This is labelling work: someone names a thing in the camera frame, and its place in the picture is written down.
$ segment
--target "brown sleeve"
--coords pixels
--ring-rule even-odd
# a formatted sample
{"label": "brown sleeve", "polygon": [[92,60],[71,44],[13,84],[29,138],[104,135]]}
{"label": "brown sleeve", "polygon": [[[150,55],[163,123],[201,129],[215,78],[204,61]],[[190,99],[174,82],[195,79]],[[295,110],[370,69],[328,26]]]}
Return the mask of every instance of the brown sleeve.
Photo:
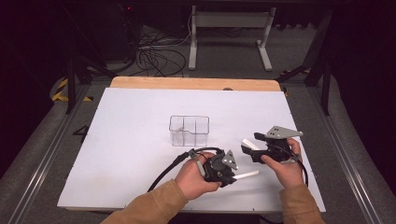
{"label": "brown sleeve", "polygon": [[175,180],[170,180],[149,193],[131,201],[124,209],[114,212],[107,223],[168,223],[188,202]]}
{"label": "brown sleeve", "polygon": [[299,185],[280,191],[283,207],[283,222],[290,223],[325,223],[320,215],[317,203],[306,185]]}

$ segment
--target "hand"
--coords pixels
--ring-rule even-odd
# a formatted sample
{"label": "hand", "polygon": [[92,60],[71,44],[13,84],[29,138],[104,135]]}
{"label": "hand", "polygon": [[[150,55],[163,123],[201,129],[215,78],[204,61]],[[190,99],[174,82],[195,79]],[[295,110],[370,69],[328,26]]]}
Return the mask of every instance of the hand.
{"label": "hand", "polygon": [[[198,154],[198,159],[204,164],[206,159],[213,156],[215,156],[213,153],[201,152],[201,155]],[[199,172],[197,161],[193,159],[183,164],[175,181],[189,201],[204,193],[216,191],[221,186],[221,182],[206,182]]]}
{"label": "hand", "polygon": [[[300,144],[296,140],[288,138],[288,144],[294,153],[301,155]],[[265,155],[262,155],[261,159],[275,171],[277,179],[284,188],[290,188],[304,183],[303,170],[297,162],[282,164]]]}

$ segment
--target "person's right hand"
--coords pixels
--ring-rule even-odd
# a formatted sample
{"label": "person's right hand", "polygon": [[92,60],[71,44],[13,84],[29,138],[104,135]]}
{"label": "person's right hand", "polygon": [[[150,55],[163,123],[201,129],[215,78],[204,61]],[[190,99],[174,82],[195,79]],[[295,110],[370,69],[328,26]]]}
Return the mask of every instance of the person's right hand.
{"label": "person's right hand", "polygon": [[[300,144],[296,140],[288,138],[288,144],[294,153],[301,155]],[[277,179],[284,188],[290,188],[304,183],[303,170],[298,162],[282,164],[266,155],[262,155],[261,159],[275,171]]]}

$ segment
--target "white board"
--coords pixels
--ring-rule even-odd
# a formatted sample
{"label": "white board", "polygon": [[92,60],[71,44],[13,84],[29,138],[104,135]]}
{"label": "white board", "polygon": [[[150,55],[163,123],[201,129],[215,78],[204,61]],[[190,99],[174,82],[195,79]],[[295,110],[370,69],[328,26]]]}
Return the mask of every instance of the white board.
{"label": "white board", "polygon": [[[189,202],[193,212],[280,212],[275,173],[252,162],[240,144],[247,140],[264,147],[253,134],[274,125],[297,130],[281,91],[189,91],[107,88],[88,135],[67,178],[59,207],[78,210],[117,210],[145,193],[177,155],[191,147],[173,147],[169,119],[173,115],[208,116],[207,145],[233,151],[236,175],[259,170],[216,192]],[[325,211],[318,185],[302,146],[309,189]],[[159,185],[175,178],[181,164]]]}

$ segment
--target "dark wall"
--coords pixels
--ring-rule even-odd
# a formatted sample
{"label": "dark wall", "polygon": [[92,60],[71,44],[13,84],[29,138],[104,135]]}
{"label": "dark wall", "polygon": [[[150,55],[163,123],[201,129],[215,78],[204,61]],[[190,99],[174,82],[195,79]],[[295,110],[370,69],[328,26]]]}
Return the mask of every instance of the dark wall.
{"label": "dark wall", "polygon": [[359,5],[334,14],[329,38],[340,43],[332,58],[347,113],[379,172],[396,194],[396,6]]}
{"label": "dark wall", "polygon": [[51,109],[65,68],[43,2],[0,3],[0,176]]}

